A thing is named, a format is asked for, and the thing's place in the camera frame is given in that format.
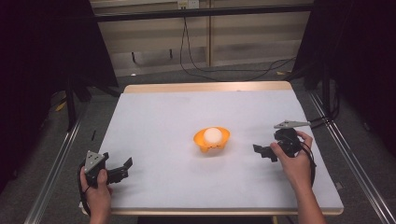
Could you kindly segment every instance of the white tabletop surface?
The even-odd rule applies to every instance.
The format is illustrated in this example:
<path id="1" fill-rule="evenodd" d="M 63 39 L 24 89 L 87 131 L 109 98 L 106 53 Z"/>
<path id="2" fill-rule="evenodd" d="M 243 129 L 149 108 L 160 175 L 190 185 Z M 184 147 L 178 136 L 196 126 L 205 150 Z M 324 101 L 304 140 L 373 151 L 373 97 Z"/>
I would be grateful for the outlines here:
<path id="1" fill-rule="evenodd" d="M 280 162 L 252 147 L 275 141 L 274 125 L 285 119 L 306 121 L 293 90 L 122 94 L 100 149 L 109 153 L 108 169 L 134 161 L 129 177 L 111 186 L 113 212 L 295 214 Z M 229 142 L 203 154 L 192 138 L 214 126 L 231 132 Z M 296 130 L 313 135 L 309 127 Z M 340 214 L 344 206 L 315 141 L 312 150 L 318 204 L 325 214 Z"/>

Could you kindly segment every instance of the hand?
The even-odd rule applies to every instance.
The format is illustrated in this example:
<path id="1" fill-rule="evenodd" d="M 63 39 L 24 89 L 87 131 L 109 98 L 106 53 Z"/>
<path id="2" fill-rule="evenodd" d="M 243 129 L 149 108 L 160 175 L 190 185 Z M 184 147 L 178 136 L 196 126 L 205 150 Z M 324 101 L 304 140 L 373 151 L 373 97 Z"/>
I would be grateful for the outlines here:
<path id="1" fill-rule="evenodd" d="M 91 209 L 90 223 L 108 223 L 111 214 L 112 189 L 107 186 L 107 171 L 102 169 L 97 177 L 98 188 L 89 188 L 84 174 L 84 167 L 79 173 L 81 187 L 85 190 L 88 206 Z"/>
<path id="2" fill-rule="evenodd" d="M 299 131 L 297 131 L 297 135 L 303 138 L 304 144 L 302 144 L 302 146 L 308 153 L 311 153 L 310 148 L 313 138 Z M 306 155 L 306 153 L 301 150 L 295 158 L 290 158 L 283 152 L 282 148 L 277 143 L 272 143 L 270 147 L 282 163 L 283 171 L 294 189 L 298 204 L 299 223 L 326 223 L 326 219 L 319 208 L 318 201 L 311 188 L 309 155 Z"/>
<path id="3" fill-rule="evenodd" d="M 307 146 L 312 146 L 313 138 L 311 136 L 303 132 L 296 132 L 297 135 L 303 138 Z M 308 153 L 310 153 L 310 148 L 307 148 L 304 144 L 303 146 Z M 309 155 L 306 155 L 306 153 L 301 150 L 295 158 L 290 158 L 277 143 L 272 143 L 270 147 L 282 163 L 283 171 L 288 177 L 293 189 L 311 189 Z"/>

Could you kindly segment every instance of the table edge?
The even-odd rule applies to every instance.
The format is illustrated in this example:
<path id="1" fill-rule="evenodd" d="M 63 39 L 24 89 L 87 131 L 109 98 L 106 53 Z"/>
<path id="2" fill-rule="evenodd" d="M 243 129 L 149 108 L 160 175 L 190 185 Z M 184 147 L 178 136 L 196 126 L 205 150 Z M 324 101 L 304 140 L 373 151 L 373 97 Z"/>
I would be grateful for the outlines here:
<path id="1" fill-rule="evenodd" d="M 339 216 L 344 208 L 322 209 L 324 216 Z M 113 208 L 112 215 L 120 216 L 290 216 L 298 215 L 296 209 L 117 209 Z"/>
<path id="2" fill-rule="evenodd" d="M 123 93 L 133 92 L 181 92 L 181 91 L 268 91 L 292 90 L 287 81 L 256 82 L 206 82 L 128 85 Z"/>

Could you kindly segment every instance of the finger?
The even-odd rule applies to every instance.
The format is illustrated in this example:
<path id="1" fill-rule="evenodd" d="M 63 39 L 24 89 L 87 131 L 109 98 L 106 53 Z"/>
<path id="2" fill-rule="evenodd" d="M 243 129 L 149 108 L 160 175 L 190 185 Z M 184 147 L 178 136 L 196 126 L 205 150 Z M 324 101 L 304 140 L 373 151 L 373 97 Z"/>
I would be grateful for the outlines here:
<path id="1" fill-rule="evenodd" d="M 280 159 L 280 161 L 284 161 L 287 159 L 287 155 L 283 151 L 283 149 L 279 146 L 278 143 L 271 143 L 270 148 L 274 151 L 276 156 Z"/>
<path id="2" fill-rule="evenodd" d="M 301 131 L 296 131 L 297 135 L 299 135 L 301 138 L 303 138 L 304 143 L 306 143 L 309 147 L 312 146 L 312 141 L 314 140 L 311 136 L 309 136 L 307 133 L 301 132 Z"/>
<path id="3" fill-rule="evenodd" d="M 98 187 L 107 187 L 107 171 L 105 169 L 99 171 L 97 182 Z"/>
<path id="4" fill-rule="evenodd" d="M 306 149 L 306 152 L 303 151 L 303 150 L 299 151 L 299 152 L 297 153 L 296 158 L 297 158 L 297 157 L 307 157 L 307 158 L 308 158 L 309 153 L 311 153 L 311 151 L 310 151 L 309 149 L 307 149 L 306 147 L 304 147 L 304 148 Z"/>
<path id="5" fill-rule="evenodd" d="M 79 171 L 79 179 L 81 181 L 81 188 L 86 189 L 88 187 L 87 183 L 87 178 L 85 177 L 85 166 L 81 167 L 81 170 Z"/>

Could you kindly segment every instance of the wire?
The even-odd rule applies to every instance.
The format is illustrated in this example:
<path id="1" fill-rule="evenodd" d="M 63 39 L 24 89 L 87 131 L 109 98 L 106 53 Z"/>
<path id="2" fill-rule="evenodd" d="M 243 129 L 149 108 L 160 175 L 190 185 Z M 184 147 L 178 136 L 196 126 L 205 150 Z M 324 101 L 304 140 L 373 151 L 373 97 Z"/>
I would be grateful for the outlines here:
<path id="1" fill-rule="evenodd" d="M 205 69 L 199 68 L 199 67 L 195 64 L 194 60 L 192 59 L 192 55 L 191 55 L 191 44 L 190 44 L 190 36 L 189 36 L 189 29 L 188 29 L 188 27 L 187 27 L 187 20 L 186 20 L 186 18 L 184 18 L 184 29 L 183 29 L 183 36 L 182 36 L 182 39 L 181 39 L 181 47 L 180 47 L 180 53 L 179 53 L 179 56 L 180 56 L 180 57 L 179 57 L 179 61 L 180 61 L 180 65 L 181 65 L 182 69 L 183 69 L 187 74 L 189 74 L 189 75 L 191 75 L 191 76 L 194 76 L 194 77 L 204 77 L 204 78 L 207 78 L 207 79 L 210 79 L 210 80 L 214 80 L 214 81 L 229 81 L 229 80 L 220 80 L 220 79 L 213 78 L 213 77 L 207 77 L 207 76 L 192 74 L 192 73 L 190 73 L 189 71 L 187 71 L 187 70 L 185 69 L 185 67 L 183 66 L 183 63 L 182 63 L 182 61 L 181 61 L 181 52 L 182 52 L 183 46 L 184 46 L 184 36 L 185 36 L 185 35 L 187 36 L 187 43 L 188 43 L 188 47 L 189 47 L 189 56 L 190 56 L 190 60 L 191 60 L 192 65 L 194 66 L 195 69 L 197 69 L 197 70 L 199 70 L 199 71 L 201 71 L 201 72 L 205 72 L 205 73 L 212 73 L 212 72 L 264 72 L 264 73 L 262 73 L 262 74 L 259 74 L 259 75 L 255 76 L 255 77 L 252 77 L 252 78 L 249 78 L 249 79 L 247 79 L 247 80 L 242 80 L 242 81 L 251 81 L 251 80 L 257 79 L 257 78 L 259 78 L 259 77 L 263 77 L 263 76 L 266 75 L 269 71 L 272 71 L 272 70 L 274 70 L 274 69 L 277 69 L 277 68 L 279 68 L 279 67 L 282 67 L 282 66 L 285 65 L 286 63 L 289 63 L 289 62 L 295 60 L 295 57 L 293 57 L 293 58 L 291 58 L 291 59 L 278 60 L 278 61 L 272 62 L 272 63 L 270 64 L 270 66 L 269 66 L 268 69 L 215 69 L 215 70 L 211 69 L 211 70 L 205 70 Z M 276 67 L 273 67 L 275 63 L 279 63 L 279 62 L 283 62 L 283 61 L 285 61 L 285 62 L 282 63 L 281 65 L 276 66 Z"/>
<path id="2" fill-rule="evenodd" d="M 79 165 L 79 167 L 78 167 L 78 173 L 77 173 L 78 191 L 79 191 L 79 198 L 80 198 L 80 200 L 81 200 L 82 207 L 84 208 L 84 210 L 85 210 L 85 212 L 88 214 L 88 216 L 91 216 L 91 209 L 90 209 L 90 207 L 88 206 L 87 197 L 86 197 L 86 195 L 85 195 L 85 192 L 86 192 L 88 189 L 85 189 L 85 191 L 82 189 L 81 180 L 80 180 L 80 178 L 79 178 L 79 174 L 80 174 L 80 172 L 81 172 L 81 168 L 84 166 L 84 164 L 85 164 L 85 160 L 84 160 L 84 161 Z"/>
<path id="3" fill-rule="evenodd" d="M 291 220 L 291 217 L 286 217 L 286 219 L 288 220 L 289 224 L 294 224 L 293 220 Z"/>
<path id="4" fill-rule="evenodd" d="M 309 147 L 305 142 L 301 142 L 302 145 L 306 146 L 308 149 L 305 147 L 301 146 L 301 150 L 305 152 L 305 154 L 308 156 L 309 159 L 309 165 L 311 167 L 311 186 L 314 186 L 315 182 L 315 173 L 316 173 L 316 167 L 317 165 L 315 164 L 315 158 L 314 158 L 314 153 L 311 150 L 311 147 Z"/>
<path id="5" fill-rule="evenodd" d="M 315 121 L 319 121 L 319 120 L 324 120 L 320 124 L 312 126 L 311 129 L 316 129 L 316 128 L 324 125 L 324 124 L 329 123 L 331 120 L 335 120 L 338 117 L 339 113 L 340 113 L 340 105 L 341 105 L 341 101 L 340 101 L 339 87 L 338 87 L 337 84 L 335 84 L 335 93 L 334 93 L 334 97 L 333 97 L 333 100 L 332 100 L 332 111 L 327 116 L 323 116 L 323 117 L 319 117 L 319 118 L 316 118 L 316 119 L 309 120 L 309 122 L 311 122 L 311 123 L 315 122 Z"/>

